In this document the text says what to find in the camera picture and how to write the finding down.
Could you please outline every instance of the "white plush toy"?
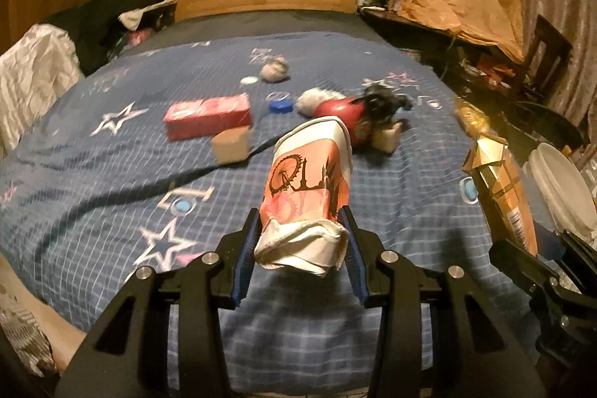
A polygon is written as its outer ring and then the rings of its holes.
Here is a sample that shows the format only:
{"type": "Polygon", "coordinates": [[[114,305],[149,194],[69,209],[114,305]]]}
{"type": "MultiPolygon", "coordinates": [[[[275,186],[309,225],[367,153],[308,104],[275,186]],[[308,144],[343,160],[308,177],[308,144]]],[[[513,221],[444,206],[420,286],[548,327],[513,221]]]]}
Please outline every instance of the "white plush toy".
{"type": "Polygon", "coordinates": [[[277,56],[274,61],[262,68],[261,75],[263,81],[269,81],[270,83],[285,80],[288,78],[288,63],[283,57],[277,56]]]}
{"type": "Polygon", "coordinates": [[[342,100],[343,98],[346,97],[333,90],[311,88],[298,97],[294,106],[301,115],[313,117],[315,109],[317,109],[321,102],[325,102],[326,100],[342,100]]]}

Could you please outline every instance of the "blue checkered duvet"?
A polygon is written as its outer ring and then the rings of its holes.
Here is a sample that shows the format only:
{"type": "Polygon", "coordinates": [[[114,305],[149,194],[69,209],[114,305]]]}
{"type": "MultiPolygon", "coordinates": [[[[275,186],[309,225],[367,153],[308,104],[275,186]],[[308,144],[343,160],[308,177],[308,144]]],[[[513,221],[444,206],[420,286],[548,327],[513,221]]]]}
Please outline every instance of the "blue checkered duvet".
{"type": "MultiPolygon", "coordinates": [[[[395,48],[332,32],[149,51],[81,81],[0,165],[0,252],[32,292],[88,330],[136,267],[186,264],[241,228],[260,204],[273,144],[304,121],[297,113],[270,115],[270,92],[297,97],[318,86],[351,95],[362,91],[363,78],[386,77],[416,106],[400,114],[411,128],[392,156],[354,155],[350,206],[359,226],[419,266],[462,266],[521,328],[526,297],[491,266],[481,208],[460,194],[470,143],[453,117],[450,91],[395,48]],[[271,54],[288,60],[291,78],[240,85],[271,54]],[[208,138],[167,141],[162,118],[173,102],[241,92],[254,118],[246,166],[217,167],[208,138]]],[[[173,312],[172,388],[176,320],[173,312]]],[[[368,384],[380,310],[360,307],[346,269],[319,279],[257,267],[247,298],[220,320],[237,391],[298,395],[368,384]]],[[[429,365],[428,318],[424,330],[429,365]]]]}

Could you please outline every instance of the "ferris wheel print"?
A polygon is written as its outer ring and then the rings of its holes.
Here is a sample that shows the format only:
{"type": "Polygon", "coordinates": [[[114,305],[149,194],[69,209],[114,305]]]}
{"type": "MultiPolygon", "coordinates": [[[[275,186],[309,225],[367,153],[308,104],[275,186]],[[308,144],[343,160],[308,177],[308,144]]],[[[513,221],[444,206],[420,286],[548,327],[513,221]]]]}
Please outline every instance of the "ferris wheel print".
{"type": "Polygon", "coordinates": [[[277,163],[269,180],[269,190],[272,196],[291,187],[290,184],[299,174],[298,172],[302,163],[301,157],[297,154],[286,156],[277,163]]]}

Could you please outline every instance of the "blue gripper pad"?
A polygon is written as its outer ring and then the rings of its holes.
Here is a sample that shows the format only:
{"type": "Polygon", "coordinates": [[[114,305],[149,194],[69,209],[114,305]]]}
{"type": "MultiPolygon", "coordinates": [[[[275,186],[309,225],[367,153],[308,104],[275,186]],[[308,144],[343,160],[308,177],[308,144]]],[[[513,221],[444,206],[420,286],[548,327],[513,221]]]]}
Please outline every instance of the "blue gripper pad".
{"type": "Polygon", "coordinates": [[[533,223],[535,225],[535,237],[537,238],[539,254],[547,260],[561,260],[565,250],[560,240],[556,238],[552,231],[549,231],[536,221],[533,221],[533,223]]]}
{"type": "Polygon", "coordinates": [[[237,266],[234,269],[234,284],[232,287],[232,301],[235,306],[239,306],[241,300],[247,296],[253,268],[255,267],[255,257],[253,255],[259,237],[261,236],[261,219],[259,211],[254,211],[251,220],[245,223],[243,230],[247,229],[247,236],[241,254],[238,257],[237,266]]]}
{"type": "Polygon", "coordinates": [[[358,230],[354,220],[348,216],[344,207],[338,211],[338,222],[348,230],[348,248],[346,251],[346,270],[354,294],[362,305],[369,300],[369,291],[366,285],[366,268],[359,247],[356,243],[354,232],[358,230]]]}

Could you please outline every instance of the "paper cup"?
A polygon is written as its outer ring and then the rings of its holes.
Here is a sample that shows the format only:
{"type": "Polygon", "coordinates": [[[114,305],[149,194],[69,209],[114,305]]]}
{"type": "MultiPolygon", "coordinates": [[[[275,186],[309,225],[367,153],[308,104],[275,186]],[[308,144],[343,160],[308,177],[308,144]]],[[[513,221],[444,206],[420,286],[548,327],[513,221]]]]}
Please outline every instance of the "paper cup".
{"type": "Polygon", "coordinates": [[[263,228],[330,219],[348,204],[352,152],[350,136],[338,117],[299,125],[275,146],[274,163],[260,208],[263,228]]]}

